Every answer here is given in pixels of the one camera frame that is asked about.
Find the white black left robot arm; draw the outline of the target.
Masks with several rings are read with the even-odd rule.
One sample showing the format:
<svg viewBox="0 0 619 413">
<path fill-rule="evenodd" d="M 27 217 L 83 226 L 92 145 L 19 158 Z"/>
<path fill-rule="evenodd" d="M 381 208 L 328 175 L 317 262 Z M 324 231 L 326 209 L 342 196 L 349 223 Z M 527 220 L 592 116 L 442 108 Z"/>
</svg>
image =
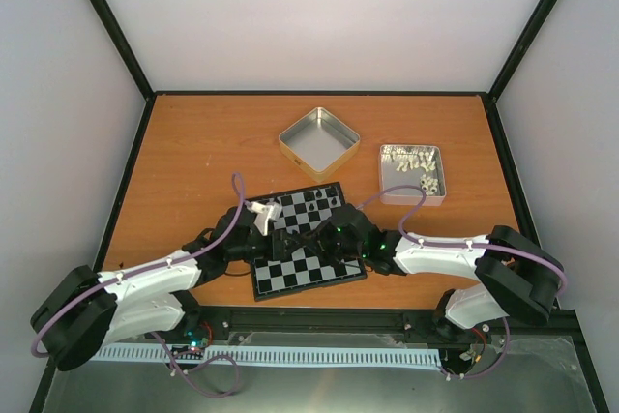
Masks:
<svg viewBox="0 0 619 413">
<path fill-rule="evenodd" d="M 163 258 L 112 272 L 72 269 L 31 318 L 34 355 L 69 371 L 122 339 L 157 331 L 194 336 L 201 314 L 191 289 L 223 276 L 232 261 L 281 256 L 281 215 L 275 202 L 251 202 Z"/>
</svg>

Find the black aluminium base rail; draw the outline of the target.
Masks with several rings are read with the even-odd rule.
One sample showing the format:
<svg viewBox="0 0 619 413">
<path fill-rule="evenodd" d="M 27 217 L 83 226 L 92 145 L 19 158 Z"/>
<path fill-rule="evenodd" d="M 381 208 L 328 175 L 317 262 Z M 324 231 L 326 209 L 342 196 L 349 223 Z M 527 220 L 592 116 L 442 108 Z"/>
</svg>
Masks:
<svg viewBox="0 0 619 413">
<path fill-rule="evenodd" d="M 302 332 L 401 335 L 405 341 L 431 346 L 460 346 L 480 331 L 460 329 L 431 310 L 286 309 L 201 307 L 185 292 L 121 309 L 102 296 L 81 302 L 52 325 L 42 343 L 67 368 L 92 358 L 119 340 L 158 333 L 169 342 L 202 343 L 227 339 L 231 332 Z"/>
</svg>

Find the black front left frame post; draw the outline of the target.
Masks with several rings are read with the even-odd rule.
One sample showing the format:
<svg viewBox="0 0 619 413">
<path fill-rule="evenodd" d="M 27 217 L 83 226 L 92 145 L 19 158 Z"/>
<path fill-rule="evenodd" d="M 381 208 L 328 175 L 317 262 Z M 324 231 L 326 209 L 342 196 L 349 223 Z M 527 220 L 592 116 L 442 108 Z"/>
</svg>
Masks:
<svg viewBox="0 0 619 413">
<path fill-rule="evenodd" d="M 89 0 L 89 2 L 103 25 L 105 32 L 116 48 L 127 71 L 133 79 L 139 94 L 146 102 L 152 101 L 155 96 L 155 92 L 152 89 L 146 74 L 142 70 L 142 67 L 140 66 L 137 57 L 135 56 L 133 49 L 108 1 Z"/>
</svg>

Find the white patterned tin lid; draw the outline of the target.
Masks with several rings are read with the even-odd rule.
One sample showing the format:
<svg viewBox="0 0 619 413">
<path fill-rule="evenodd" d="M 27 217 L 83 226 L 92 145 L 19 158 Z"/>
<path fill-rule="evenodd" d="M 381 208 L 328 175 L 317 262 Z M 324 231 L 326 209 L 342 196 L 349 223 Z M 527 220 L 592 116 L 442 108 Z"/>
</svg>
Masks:
<svg viewBox="0 0 619 413">
<path fill-rule="evenodd" d="M 440 149 L 434 145 L 384 144 L 379 150 L 379 190 L 387 205 L 440 206 L 447 194 Z"/>
</svg>

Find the black white chess board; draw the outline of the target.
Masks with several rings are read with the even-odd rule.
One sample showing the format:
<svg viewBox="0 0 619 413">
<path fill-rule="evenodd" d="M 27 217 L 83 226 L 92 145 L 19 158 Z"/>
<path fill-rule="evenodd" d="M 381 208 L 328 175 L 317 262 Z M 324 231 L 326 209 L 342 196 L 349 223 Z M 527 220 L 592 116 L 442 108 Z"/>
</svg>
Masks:
<svg viewBox="0 0 619 413">
<path fill-rule="evenodd" d="M 255 196 L 252 200 L 281 206 L 273 229 L 284 232 L 285 251 L 284 259 L 275 259 L 268 254 L 256 258 L 251 264 L 253 297 L 256 301 L 367 277 L 361 260 L 346 257 L 331 263 L 326 258 L 318 257 L 309 246 L 310 234 L 345 203 L 339 182 Z"/>
</svg>

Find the white chess pieces pile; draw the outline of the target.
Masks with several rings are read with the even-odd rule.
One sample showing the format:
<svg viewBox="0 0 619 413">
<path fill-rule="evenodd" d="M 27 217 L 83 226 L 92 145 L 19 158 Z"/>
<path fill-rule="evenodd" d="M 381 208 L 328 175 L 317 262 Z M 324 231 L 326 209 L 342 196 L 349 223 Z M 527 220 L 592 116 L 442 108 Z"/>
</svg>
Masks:
<svg viewBox="0 0 619 413">
<path fill-rule="evenodd" d="M 432 151 L 397 154 L 395 171 L 401 184 L 413 184 L 429 195 L 439 194 L 438 161 Z"/>
</svg>

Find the gold square tin box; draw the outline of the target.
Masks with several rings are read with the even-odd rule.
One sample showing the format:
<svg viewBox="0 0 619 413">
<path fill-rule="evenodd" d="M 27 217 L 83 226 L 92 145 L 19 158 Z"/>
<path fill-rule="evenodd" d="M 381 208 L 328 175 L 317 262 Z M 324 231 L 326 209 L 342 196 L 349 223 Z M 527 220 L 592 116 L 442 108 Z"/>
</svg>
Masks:
<svg viewBox="0 0 619 413">
<path fill-rule="evenodd" d="M 360 143 L 360 135 L 324 107 L 314 108 L 279 135 L 282 153 L 317 183 L 350 160 Z"/>
</svg>

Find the black enclosure frame post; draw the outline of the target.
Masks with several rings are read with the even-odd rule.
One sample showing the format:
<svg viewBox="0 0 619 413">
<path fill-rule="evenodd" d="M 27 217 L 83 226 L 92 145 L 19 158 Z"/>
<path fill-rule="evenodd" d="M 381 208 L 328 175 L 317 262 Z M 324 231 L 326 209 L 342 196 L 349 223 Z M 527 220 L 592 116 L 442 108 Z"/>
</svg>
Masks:
<svg viewBox="0 0 619 413">
<path fill-rule="evenodd" d="M 491 85 L 488 95 L 492 103 L 497 103 L 507 88 L 528 49 L 533 44 L 550 16 L 558 0 L 539 0 L 525 26 L 519 34 L 500 72 Z"/>
</svg>

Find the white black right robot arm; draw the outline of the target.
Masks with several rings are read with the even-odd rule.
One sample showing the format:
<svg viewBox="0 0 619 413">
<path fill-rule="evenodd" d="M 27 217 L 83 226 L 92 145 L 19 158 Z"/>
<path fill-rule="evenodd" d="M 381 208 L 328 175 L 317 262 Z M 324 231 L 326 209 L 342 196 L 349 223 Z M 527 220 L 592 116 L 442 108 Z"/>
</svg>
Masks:
<svg viewBox="0 0 619 413">
<path fill-rule="evenodd" d="M 351 205 L 338 207 L 310 235 L 319 258 L 333 264 L 358 259 L 387 275 L 439 274 L 473 280 L 450 290 L 438 307 L 441 318 L 460 329 L 511 317 L 531 326 L 549 320 L 565 290 L 563 266 L 508 226 L 467 238 L 429 237 L 381 230 Z"/>
</svg>

